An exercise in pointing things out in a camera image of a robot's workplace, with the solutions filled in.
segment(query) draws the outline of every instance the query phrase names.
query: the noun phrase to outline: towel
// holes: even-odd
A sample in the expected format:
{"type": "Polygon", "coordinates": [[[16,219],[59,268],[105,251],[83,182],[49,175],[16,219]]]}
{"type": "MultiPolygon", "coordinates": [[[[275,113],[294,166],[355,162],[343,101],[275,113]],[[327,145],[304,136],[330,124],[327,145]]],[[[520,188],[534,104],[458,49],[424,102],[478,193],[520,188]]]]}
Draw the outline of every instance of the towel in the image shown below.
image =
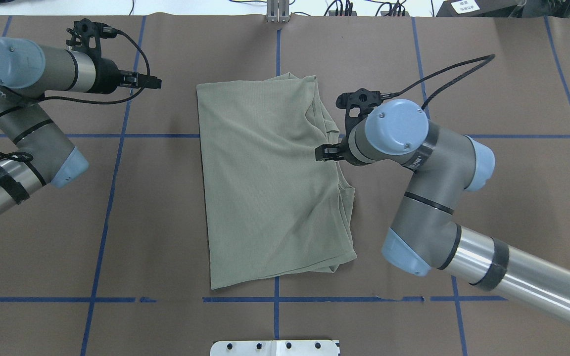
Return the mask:
{"type": "Polygon", "coordinates": [[[355,189],[314,149],[339,130],[315,76],[197,86],[212,289],[356,258],[355,189]]]}

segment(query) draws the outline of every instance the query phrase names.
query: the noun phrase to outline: light blue joint cover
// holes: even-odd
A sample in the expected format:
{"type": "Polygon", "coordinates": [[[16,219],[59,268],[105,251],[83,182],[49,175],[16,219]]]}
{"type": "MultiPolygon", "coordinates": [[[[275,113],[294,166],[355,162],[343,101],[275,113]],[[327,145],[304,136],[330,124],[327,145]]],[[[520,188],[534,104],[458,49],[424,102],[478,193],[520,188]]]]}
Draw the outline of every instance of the light blue joint cover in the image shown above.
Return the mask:
{"type": "Polygon", "coordinates": [[[88,168],[89,162],[79,151],[79,148],[74,147],[50,183],[57,188],[62,188],[83,174],[88,168]]]}
{"type": "Polygon", "coordinates": [[[395,99],[375,108],[364,126],[366,138],[386,155],[400,156],[415,151],[428,135],[428,117],[410,100],[395,99]]]}
{"type": "Polygon", "coordinates": [[[392,265],[420,277],[424,277],[430,270],[430,266],[392,228],[389,228],[386,235],[382,255],[392,265]]]}
{"type": "Polygon", "coordinates": [[[476,142],[472,137],[466,136],[472,142],[473,147],[475,147],[476,156],[476,168],[475,176],[472,178],[470,185],[466,187],[466,191],[477,191],[481,189],[487,180],[491,178],[494,173],[494,167],[496,166],[496,157],[494,153],[481,142],[476,142]]]}
{"type": "Polygon", "coordinates": [[[0,38],[0,86],[27,88],[46,68],[45,53],[29,39],[0,38]]]}

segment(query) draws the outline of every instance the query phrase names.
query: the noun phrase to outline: white mounting plate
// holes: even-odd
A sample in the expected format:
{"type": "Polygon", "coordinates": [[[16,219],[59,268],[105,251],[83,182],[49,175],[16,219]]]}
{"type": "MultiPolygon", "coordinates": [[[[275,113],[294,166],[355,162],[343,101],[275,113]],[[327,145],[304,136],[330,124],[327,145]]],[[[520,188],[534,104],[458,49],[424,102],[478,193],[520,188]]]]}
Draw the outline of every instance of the white mounting plate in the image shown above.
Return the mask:
{"type": "Polygon", "coordinates": [[[339,356],[338,345],[339,342],[335,340],[216,342],[210,348],[210,356],[339,356]]]}

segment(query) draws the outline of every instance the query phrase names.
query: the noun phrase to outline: white sticker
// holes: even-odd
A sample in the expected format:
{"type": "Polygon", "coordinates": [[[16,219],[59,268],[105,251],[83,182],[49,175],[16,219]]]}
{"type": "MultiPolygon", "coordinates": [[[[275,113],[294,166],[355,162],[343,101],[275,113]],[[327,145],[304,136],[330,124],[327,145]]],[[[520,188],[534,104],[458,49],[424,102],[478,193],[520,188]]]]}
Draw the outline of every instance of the white sticker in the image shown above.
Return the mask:
{"type": "Polygon", "coordinates": [[[480,10],[475,0],[461,0],[450,3],[457,13],[470,13],[472,11],[480,10]]]}

